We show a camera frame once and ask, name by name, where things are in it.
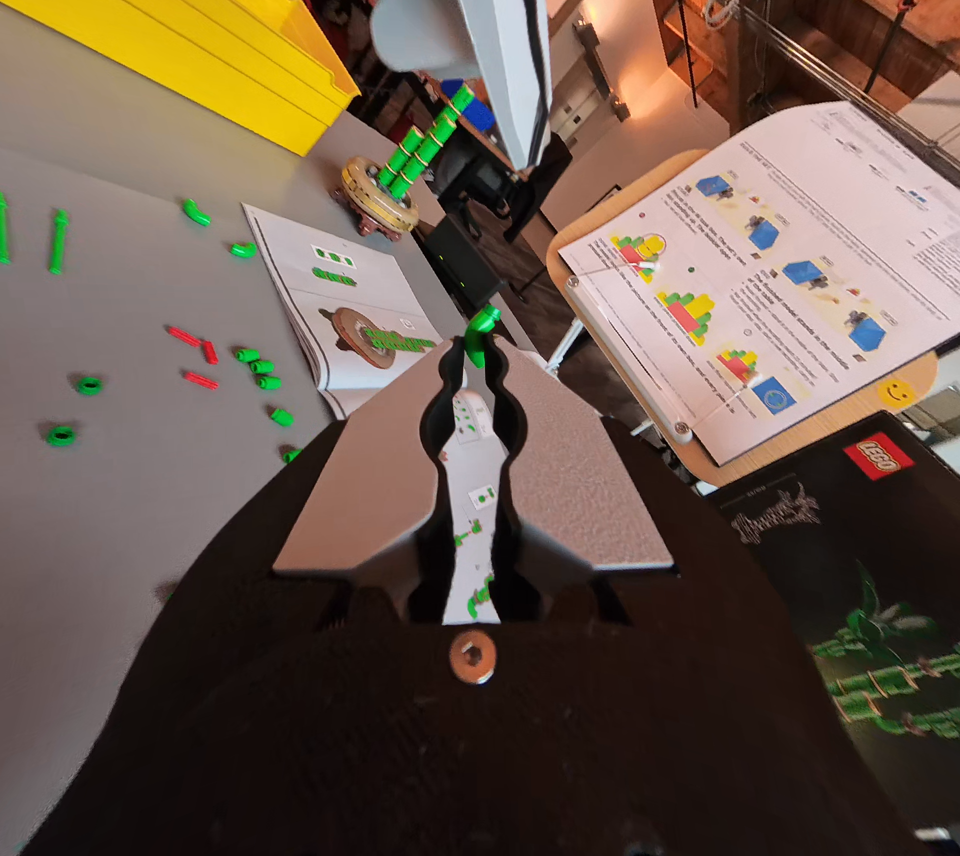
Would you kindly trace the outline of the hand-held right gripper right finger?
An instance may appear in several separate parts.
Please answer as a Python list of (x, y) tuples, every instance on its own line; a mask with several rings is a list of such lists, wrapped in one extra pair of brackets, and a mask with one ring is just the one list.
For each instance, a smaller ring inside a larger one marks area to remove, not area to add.
[(674, 559), (610, 422), (532, 354), (484, 338), (493, 427), (505, 447), (490, 562), (501, 623), (545, 620), (566, 593), (604, 623), (629, 623), (612, 576), (666, 571)]

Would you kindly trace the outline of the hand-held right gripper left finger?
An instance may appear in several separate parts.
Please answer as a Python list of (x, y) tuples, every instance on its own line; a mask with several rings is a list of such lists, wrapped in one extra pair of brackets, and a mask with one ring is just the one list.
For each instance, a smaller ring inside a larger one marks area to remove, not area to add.
[(346, 419), (274, 574), (382, 589), (411, 622), (443, 621), (455, 545), (440, 453), (464, 351), (462, 337), (430, 349)]

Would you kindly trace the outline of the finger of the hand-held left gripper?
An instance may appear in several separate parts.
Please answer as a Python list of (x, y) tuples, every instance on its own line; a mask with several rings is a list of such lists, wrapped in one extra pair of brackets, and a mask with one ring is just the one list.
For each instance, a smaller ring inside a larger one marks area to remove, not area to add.
[(549, 141), (549, 113), (553, 95), (549, 50), (549, 13), (547, 0), (534, 0), (534, 23), (531, 30), (531, 53), (534, 58), (534, 72), (538, 87), (534, 135), (529, 165), (541, 161), (546, 144)]
[(515, 168), (532, 166), (538, 149), (536, 3), (527, 0), (458, 2), (504, 151)]

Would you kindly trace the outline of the green curved lego piece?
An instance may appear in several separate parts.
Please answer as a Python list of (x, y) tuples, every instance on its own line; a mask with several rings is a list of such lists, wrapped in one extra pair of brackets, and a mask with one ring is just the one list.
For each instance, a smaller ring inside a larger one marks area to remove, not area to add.
[(486, 337), (494, 332), (501, 320), (501, 310), (488, 303), (478, 310), (469, 320), (463, 335), (463, 348), (466, 357), (479, 370), (486, 365)]

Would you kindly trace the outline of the lego bamboo model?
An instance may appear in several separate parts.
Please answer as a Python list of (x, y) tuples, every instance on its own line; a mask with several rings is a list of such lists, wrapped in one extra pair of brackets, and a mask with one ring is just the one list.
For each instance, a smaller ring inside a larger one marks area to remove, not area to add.
[(386, 162), (378, 164), (362, 155), (346, 161), (331, 196), (357, 217), (360, 236), (379, 233), (396, 242), (416, 228), (420, 215), (412, 187), (450, 141), (474, 99), (470, 85), (462, 82), (431, 126), (410, 128)]

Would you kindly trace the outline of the lego instruction booklet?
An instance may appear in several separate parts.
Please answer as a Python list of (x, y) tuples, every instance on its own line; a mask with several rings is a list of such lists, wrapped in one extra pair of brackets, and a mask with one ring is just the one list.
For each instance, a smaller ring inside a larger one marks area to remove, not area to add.
[[(442, 341), (397, 261), (249, 203), (251, 234), (334, 418), (345, 419)], [(499, 623), (491, 552), (506, 450), (492, 407), (466, 376), (440, 451), (456, 546), (447, 624)]]

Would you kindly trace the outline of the black lego set box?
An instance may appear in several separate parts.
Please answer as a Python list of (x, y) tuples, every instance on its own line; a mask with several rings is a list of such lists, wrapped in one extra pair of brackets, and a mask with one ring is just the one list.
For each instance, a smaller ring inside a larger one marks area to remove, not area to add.
[(957, 472), (881, 412), (705, 500), (783, 599), (884, 792), (932, 853), (958, 854)]

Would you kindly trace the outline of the blue plastic bin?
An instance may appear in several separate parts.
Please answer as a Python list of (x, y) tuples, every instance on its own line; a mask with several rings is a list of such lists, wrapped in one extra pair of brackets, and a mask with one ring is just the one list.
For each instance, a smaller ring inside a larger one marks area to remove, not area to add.
[[(444, 79), (440, 82), (440, 89), (448, 100), (453, 101), (457, 92), (465, 84), (466, 81), (460, 78)], [(475, 95), (471, 102), (462, 108), (461, 118), (480, 132), (489, 131), (496, 122), (493, 111)]]

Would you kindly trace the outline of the black office chair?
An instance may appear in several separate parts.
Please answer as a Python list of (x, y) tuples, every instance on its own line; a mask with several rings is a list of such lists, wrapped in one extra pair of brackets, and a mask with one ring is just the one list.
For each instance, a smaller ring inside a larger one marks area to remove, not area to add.
[(503, 237), (514, 243), (530, 224), (561, 176), (570, 167), (570, 148), (553, 133), (539, 163), (523, 172), (495, 161), (463, 129), (452, 137), (433, 163), (431, 188), (444, 211), (461, 211), (468, 201), (485, 206), (509, 222)]

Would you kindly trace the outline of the black computer case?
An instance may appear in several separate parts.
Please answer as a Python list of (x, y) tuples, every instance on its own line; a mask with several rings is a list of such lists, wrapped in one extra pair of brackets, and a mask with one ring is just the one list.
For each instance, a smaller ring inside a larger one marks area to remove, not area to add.
[(444, 215), (421, 241), (426, 259), (463, 311), (483, 309), (506, 288), (506, 278), (479, 250), (458, 217)]

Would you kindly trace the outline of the yellow plastic bin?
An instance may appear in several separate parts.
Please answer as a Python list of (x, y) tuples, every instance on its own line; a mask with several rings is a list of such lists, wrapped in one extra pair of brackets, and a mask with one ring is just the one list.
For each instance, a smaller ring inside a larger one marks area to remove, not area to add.
[(306, 155), (359, 91), (303, 0), (2, 0)]

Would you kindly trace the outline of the printed instruction sheet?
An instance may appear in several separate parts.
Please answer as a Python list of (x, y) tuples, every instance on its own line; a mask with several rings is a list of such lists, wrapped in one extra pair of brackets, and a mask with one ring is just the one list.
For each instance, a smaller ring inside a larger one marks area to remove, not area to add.
[(558, 257), (714, 465), (958, 336), (958, 188), (857, 107), (788, 108), (680, 169)]

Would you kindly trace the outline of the wooden display board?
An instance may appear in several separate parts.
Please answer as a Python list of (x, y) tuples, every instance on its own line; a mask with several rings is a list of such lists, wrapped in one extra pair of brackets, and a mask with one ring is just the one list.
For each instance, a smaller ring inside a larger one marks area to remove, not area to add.
[(684, 169), (693, 165), (706, 154), (708, 154), (706, 149), (689, 150), (675, 154), (644, 176), (636, 179), (623, 190), (608, 197), (605, 201), (597, 203), (594, 208), (556, 233), (546, 250), (544, 262), (553, 284), (574, 311), (574, 324), (571, 328), (575, 329), (576, 325), (580, 325), (592, 337), (596, 346), (600, 348), (606, 359), (614, 367), (630, 394), (640, 404), (646, 415), (652, 419), (654, 428), (667, 442), (668, 448), (677, 456), (685, 469), (694, 478), (716, 488), (722, 488), (762, 469), (764, 466), (769, 466), (780, 459), (786, 458), (810, 444), (840, 432), (864, 418), (869, 418), (880, 412), (898, 414), (906, 406), (895, 402), (889, 396), (888, 391), (893, 383), (906, 385), (908, 390), (907, 406), (925, 398), (933, 391), (938, 379), (940, 358), (936, 351), (932, 350), (827, 407), (820, 413), (788, 428), (770, 441), (762, 443), (762, 445), (724, 466), (714, 465), (710, 455), (697, 440), (687, 443), (677, 442), (672, 437), (664, 420), (656, 412), (649, 394), (641, 388), (625, 366), (618, 362), (607, 338), (576, 306), (568, 286), (568, 279), (572, 273), (568, 264), (561, 258), (560, 251), (565, 246), (605, 226), (619, 214), (634, 206), (670, 180), (678, 177)]

